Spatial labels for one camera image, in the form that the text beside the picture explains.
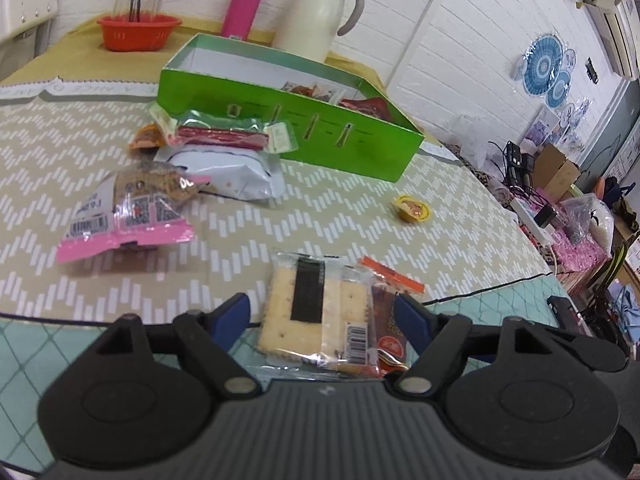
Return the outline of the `small red snack packet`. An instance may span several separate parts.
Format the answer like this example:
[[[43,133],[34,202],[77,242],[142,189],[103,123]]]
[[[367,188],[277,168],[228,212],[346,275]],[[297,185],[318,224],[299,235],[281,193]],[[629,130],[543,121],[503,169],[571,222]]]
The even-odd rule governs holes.
[[[395,299],[400,294],[409,294],[422,300],[425,286],[368,256],[362,257],[360,263],[374,275],[372,286],[374,331],[381,373],[406,370],[408,368],[407,339],[395,322]]]

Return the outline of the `cracker pack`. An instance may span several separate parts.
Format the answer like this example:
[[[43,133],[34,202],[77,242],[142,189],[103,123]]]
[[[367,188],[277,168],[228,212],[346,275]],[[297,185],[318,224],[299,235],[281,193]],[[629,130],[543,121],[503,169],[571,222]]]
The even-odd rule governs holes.
[[[333,256],[274,252],[257,348],[268,358],[378,377],[373,272]]]

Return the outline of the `small yellow jelly cup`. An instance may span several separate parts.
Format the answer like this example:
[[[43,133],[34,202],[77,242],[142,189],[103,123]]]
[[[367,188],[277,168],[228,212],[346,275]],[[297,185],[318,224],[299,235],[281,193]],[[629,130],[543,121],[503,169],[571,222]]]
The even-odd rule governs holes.
[[[420,223],[431,218],[431,209],[427,203],[416,200],[410,195],[401,195],[394,200],[398,217],[408,223]]]

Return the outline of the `pink edged cookie bag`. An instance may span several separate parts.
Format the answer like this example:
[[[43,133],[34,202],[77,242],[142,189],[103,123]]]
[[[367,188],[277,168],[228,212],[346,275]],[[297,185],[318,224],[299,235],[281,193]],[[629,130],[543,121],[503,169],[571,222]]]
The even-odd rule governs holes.
[[[192,240],[193,226],[181,209],[209,182],[209,177],[154,160],[108,174],[72,215],[56,261],[68,263],[124,247]]]

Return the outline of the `white blue snack bag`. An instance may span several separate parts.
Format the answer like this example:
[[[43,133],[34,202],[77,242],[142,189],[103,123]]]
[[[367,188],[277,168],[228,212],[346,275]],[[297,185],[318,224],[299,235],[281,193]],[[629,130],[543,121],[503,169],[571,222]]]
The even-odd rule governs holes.
[[[204,192],[244,202],[279,198],[285,191],[280,158],[264,151],[228,146],[164,146],[156,162],[182,168],[205,183]]]

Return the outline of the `red sausage stick pack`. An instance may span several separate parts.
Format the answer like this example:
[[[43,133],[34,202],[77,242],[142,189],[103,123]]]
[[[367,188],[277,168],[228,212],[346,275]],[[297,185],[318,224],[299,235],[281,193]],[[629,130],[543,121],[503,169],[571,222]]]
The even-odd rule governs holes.
[[[273,155],[298,150],[293,127],[287,122],[218,117],[197,110],[187,110],[178,116],[172,116],[157,103],[151,104],[149,112],[169,146],[213,145]]]

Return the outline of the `dark brown snack bag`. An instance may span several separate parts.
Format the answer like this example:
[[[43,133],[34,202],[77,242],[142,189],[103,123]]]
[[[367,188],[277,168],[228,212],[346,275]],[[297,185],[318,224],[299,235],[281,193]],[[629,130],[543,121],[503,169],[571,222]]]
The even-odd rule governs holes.
[[[387,102],[383,98],[370,98],[363,100],[342,99],[338,105],[346,108],[346,110],[375,117],[384,120],[384,122],[393,121]]]

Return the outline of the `brown cardboard box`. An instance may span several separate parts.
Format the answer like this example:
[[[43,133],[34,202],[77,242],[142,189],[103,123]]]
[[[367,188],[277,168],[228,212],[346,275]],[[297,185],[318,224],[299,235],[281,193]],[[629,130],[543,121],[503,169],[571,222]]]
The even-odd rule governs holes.
[[[554,145],[546,145],[535,160],[534,190],[549,202],[557,203],[575,183],[579,168]]]

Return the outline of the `small orange jelly cup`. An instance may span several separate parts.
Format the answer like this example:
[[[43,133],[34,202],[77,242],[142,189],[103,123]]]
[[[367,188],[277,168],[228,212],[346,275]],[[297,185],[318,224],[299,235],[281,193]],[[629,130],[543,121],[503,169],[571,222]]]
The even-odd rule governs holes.
[[[145,125],[140,128],[132,140],[128,143],[130,150],[152,150],[165,145],[165,139],[160,128],[155,124]]]

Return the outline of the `green cardboard box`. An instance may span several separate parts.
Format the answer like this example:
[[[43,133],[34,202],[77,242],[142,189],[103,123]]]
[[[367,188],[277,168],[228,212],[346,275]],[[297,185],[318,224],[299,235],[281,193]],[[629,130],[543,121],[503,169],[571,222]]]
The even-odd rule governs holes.
[[[288,82],[342,88],[343,99],[383,98],[392,122],[288,93]],[[424,140],[411,120],[369,81],[323,63],[249,42],[197,34],[162,68],[157,103],[172,116],[287,122],[298,150],[290,159],[377,178],[400,179]]]

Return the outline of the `patterned tablecloth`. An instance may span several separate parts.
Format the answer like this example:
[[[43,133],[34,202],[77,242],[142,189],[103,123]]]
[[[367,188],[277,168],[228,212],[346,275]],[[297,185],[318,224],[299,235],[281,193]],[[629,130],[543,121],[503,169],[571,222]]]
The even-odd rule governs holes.
[[[43,78],[23,72],[1,88],[1,457],[14,467],[50,463],[40,393],[102,324],[128,312],[162,324],[237,292],[259,321],[276,250],[368,256],[422,283],[436,308],[478,322],[553,322],[546,299],[564,289],[536,249],[469,170],[430,155],[395,183],[286,162],[280,200],[191,200],[189,243],[62,266],[56,248],[73,213],[130,162],[165,58],[118,64],[107,80],[64,80],[58,61],[42,62]],[[427,203],[431,218],[402,221],[401,195]]]

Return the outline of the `round pastry packet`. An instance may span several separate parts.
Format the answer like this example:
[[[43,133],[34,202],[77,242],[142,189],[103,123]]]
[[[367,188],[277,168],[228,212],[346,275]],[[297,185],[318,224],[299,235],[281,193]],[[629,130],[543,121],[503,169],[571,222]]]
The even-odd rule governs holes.
[[[345,90],[342,88],[320,86],[320,84],[304,86],[303,84],[296,84],[292,81],[288,81],[281,90],[329,104],[338,104],[345,95]]]

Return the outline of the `red plastic basket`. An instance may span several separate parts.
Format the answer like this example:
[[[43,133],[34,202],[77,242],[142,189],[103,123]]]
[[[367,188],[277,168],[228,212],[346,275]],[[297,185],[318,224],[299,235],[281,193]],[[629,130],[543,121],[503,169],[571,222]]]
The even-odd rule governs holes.
[[[140,22],[129,21],[124,14],[104,16],[96,22],[102,29],[104,48],[112,52],[158,51],[182,24],[180,18],[149,13],[143,13]]]

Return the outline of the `cream thermos jug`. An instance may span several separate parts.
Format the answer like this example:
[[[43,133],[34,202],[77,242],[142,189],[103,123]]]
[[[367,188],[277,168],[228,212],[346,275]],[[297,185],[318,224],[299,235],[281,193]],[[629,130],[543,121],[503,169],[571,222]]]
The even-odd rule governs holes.
[[[333,41],[363,14],[364,0],[293,0],[272,40],[275,49],[323,63]]]

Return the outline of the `pink thermos bottle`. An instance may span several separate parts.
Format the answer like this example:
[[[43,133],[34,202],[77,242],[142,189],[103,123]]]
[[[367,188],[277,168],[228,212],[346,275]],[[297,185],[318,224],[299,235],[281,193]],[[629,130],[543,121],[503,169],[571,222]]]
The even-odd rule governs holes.
[[[221,36],[236,40],[247,40],[262,0],[231,0]]]

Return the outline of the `white water dispenser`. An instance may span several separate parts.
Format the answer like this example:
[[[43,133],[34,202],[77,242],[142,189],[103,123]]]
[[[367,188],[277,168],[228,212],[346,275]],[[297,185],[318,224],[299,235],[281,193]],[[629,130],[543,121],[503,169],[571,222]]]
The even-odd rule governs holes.
[[[38,28],[58,14],[58,0],[1,0],[1,79],[36,56]]]

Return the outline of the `blue wall fan decoration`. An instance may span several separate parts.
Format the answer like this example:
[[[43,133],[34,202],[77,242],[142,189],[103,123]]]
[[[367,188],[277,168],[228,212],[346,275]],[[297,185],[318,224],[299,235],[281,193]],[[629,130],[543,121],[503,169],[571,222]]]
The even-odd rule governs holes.
[[[576,64],[574,49],[563,44],[555,34],[544,34],[516,61],[511,77],[522,84],[529,96],[544,98],[546,105],[554,110],[563,106],[570,94]]]

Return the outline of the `wall air conditioner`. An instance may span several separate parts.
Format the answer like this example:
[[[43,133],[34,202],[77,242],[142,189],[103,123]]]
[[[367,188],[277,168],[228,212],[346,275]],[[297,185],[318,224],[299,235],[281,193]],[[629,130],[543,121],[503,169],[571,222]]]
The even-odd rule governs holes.
[[[639,78],[639,0],[584,0],[612,70]]]

